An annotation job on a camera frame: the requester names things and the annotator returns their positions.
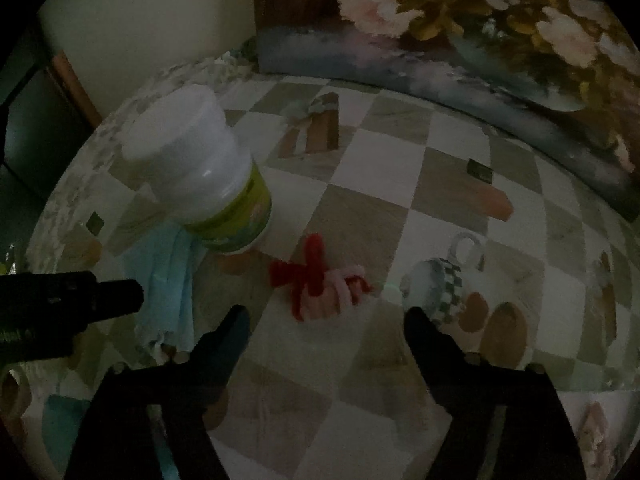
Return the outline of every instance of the painting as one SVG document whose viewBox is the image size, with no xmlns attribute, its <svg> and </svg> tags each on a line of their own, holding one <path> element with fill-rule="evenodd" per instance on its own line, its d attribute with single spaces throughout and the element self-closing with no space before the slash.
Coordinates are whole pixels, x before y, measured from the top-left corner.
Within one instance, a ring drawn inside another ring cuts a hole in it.
<svg viewBox="0 0 640 480">
<path fill-rule="evenodd" d="M 638 216 L 640 52 L 602 0 L 255 0 L 255 11 L 261 71 L 455 108 Z"/>
</svg>

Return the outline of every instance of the checkered tablecloth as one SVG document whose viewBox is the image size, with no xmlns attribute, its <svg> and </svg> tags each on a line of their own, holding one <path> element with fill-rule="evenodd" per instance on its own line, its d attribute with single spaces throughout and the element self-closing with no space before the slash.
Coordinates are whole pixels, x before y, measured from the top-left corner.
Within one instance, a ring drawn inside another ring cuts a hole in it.
<svg viewBox="0 0 640 480">
<path fill-rule="evenodd" d="M 511 301 L 523 311 L 527 349 L 520 367 L 542 363 L 559 390 L 637 383 L 638 238 L 575 177 L 487 124 L 404 94 L 257 74 L 222 86 L 213 66 L 165 71 L 108 121 L 108 133 L 94 134 L 102 140 L 79 154 L 76 170 L 56 188 L 69 197 L 66 187 L 80 179 L 75 202 L 62 201 L 65 219 L 58 224 L 60 204 L 45 211 L 30 261 L 40 270 L 77 270 L 97 240 L 94 273 L 119 278 L 117 256 L 163 215 L 119 155 L 118 135 L 177 86 L 198 82 L 218 92 L 274 203 L 270 231 L 244 274 L 225 274 L 208 254 L 194 277 L 196 335 L 215 328 L 232 304 L 245 304 L 252 315 L 254 334 L 229 385 L 226 419 L 212 434 L 231 478 L 424 477 L 449 417 L 433 403 L 404 345 L 399 285 L 415 263 L 446 258 L 460 232 L 484 244 L 490 309 Z M 280 158 L 284 108 L 328 92 L 339 95 L 340 148 Z M 494 187 L 514 208 L 507 222 L 482 214 L 460 192 L 452 176 L 466 174 L 470 158 L 494 171 Z M 92 177 L 83 180 L 87 171 Z M 54 228 L 59 243 L 46 246 L 46 231 Z M 362 264 L 376 286 L 352 312 L 315 325 L 297 323 L 286 291 L 268 286 L 269 263 L 299 257 L 311 232 L 322 233 L 332 266 Z M 605 349 L 588 301 L 590 266 L 602 251 L 617 302 L 617 337 Z M 60 374 L 59 391 L 77 396 L 84 388 L 90 396 L 114 362 L 150 364 L 133 329 L 131 316 L 89 327 L 82 351 Z M 466 344 L 474 349 L 479 340 Z"/>
</svg>

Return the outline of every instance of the white wall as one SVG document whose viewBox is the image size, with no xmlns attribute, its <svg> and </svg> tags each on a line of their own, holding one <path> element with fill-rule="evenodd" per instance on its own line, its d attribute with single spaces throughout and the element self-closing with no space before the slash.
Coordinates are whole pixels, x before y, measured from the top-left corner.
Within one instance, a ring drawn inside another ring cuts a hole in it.
<svg viewBox="0 0 640 480">
<path fill-rule="evenodd" d="M 255 33 L 253 0 L 47 0 L 40 20 L 104 116 L 159 68 Z"/>
</svg>

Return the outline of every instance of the yellow-green label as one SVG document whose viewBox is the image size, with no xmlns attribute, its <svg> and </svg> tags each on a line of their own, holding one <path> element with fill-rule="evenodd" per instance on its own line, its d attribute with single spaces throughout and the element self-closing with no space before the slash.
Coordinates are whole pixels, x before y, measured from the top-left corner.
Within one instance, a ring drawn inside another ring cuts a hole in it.
<svg viewBox="0 0 640 480">
<path fill-rule="evenodd" d="M 207 220 L 185 225 L 185 229 L 216 252 L 234 253 L 264 231 L 270 215 L 271 195 L 254 164 L 249 181 L 231 204 Z"/>
</svg>

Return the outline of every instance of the plastic container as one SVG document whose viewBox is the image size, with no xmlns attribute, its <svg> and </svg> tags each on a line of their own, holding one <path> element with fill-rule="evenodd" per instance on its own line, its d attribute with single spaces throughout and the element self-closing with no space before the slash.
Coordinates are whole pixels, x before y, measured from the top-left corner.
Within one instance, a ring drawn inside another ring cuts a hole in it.
<svg viewBox="0 0 640 480">
<path fill-rule="evenodd" d="M 123 139 L 122 155 L 169 215 L 217 253 L 241 253 L 267 228 L 269 190 L 208 87 L 185 86 L 155 102 Z"/>
</svg>

